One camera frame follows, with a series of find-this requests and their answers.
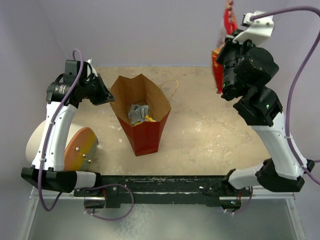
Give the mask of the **grey snack packet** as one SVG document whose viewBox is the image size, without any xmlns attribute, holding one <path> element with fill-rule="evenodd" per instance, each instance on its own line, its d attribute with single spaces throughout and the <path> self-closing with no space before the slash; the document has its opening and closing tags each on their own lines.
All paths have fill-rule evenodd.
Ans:
<svg viewBox="0 0 320 240">
<path fill-rule="evenodd" d="M 128 112 L 128 118 L 130 120 L 130 123 L 132 123 L 133 120 L 145 118 L 149 113 L 149 106 L 148 105 L 139 105 L 139 104 L 132 104 L 130 106 L 130 110 Z"/>
</svg>

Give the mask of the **yellow candy packet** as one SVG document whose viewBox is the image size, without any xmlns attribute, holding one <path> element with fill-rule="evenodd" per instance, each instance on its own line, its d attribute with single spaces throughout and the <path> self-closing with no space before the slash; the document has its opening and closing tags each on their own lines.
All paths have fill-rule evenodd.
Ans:
<svg viewBox="0 0 320 240">
<path fill-rule="evenodd" d="M 154 123 L 154 122 L 156 122 L 156 120 L 153 119 L 152 117 L 146 115 L 144 118 L 134 119 L 134 120 L 131 122 L 131 125 L 132 125 L 132 126 L 137 126 L 137 125 L 142 124 L 143 122 Z"/>
</svg>

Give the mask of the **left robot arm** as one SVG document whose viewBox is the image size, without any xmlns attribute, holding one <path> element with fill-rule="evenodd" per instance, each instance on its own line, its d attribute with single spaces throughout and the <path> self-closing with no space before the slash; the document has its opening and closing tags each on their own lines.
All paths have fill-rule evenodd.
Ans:
<svg viewBox="0 0 320 240">
<path fill-rule="evenodd" d="M 65 169 L 68 133 L 82 100 L 94 106 L 115 101 L 90 60 L 67 60 L 60 74 L 46 90 L 46 119 L 38 150 L 21 177 L 41 190 L 70 193 L 85 189 L 91 196 L 103 191 L 100 174 Z"/>
</svg>

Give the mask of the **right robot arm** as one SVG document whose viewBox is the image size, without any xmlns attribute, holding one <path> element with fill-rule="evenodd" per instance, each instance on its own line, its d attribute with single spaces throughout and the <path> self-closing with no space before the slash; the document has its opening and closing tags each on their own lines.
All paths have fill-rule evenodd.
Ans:
<svg viewBox="0 0 320 240">
<path fill-rule="evenodd" d="M 228 196 L 244 187 L 262 186 L 276 192 L 299 192 L 305 180 L 303 174 L 311 171 L 314 161 L 301 157 L 286 133 L 285 114 L 277 94 L 266 84 L 279 71 L 273 56 L 248 39 L 234 41 L 233 35 L 224 39 L 217 62 L 223 67 L 222 98 L 238 99 L 233 105 L 238 114 L 260 137 L 270 158 L 254 167 L 233 169 L 224 178 L 222 190 Z"/>
</svg>

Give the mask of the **red paper bag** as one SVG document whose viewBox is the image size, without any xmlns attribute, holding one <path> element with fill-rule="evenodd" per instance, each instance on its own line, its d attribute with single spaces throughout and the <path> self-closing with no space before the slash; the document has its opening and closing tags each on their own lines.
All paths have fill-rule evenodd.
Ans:
<svg viewBox="0 0 320 240">
<path fill-rule="evenodd" d="M 156 153 L 171 111 L 169 98 L 143 74 L 119 76 L 110 89 L 111 108 L 136 156 Z"/>
</svg>

